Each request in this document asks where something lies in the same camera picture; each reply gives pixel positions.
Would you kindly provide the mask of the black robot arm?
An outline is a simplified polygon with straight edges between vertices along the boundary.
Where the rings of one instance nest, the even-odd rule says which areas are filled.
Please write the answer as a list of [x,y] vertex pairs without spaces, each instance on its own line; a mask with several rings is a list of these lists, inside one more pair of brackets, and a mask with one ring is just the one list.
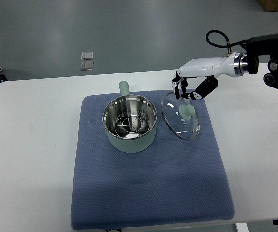
[[241,47],[246,51],[246,71],[256,74],[259,68],[259,56],[269,55],[269,73],[265,74],[263,80],[269,87],[278,89],[278,33],[259,37],[252,37],[242,42]]

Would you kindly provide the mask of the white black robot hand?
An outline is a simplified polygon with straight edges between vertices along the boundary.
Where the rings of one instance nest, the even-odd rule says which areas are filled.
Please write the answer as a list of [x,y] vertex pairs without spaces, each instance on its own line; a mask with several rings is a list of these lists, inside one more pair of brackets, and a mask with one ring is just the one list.
[[[200,100],[218,86],[221,75],[240,77],[248,71],[247,56],[234,52],[226,57],[193,59],[176,70],[172,79],[172,89],[177,99]],[[187,92],[188,79],[204,77],[205,80],[192,92]]]

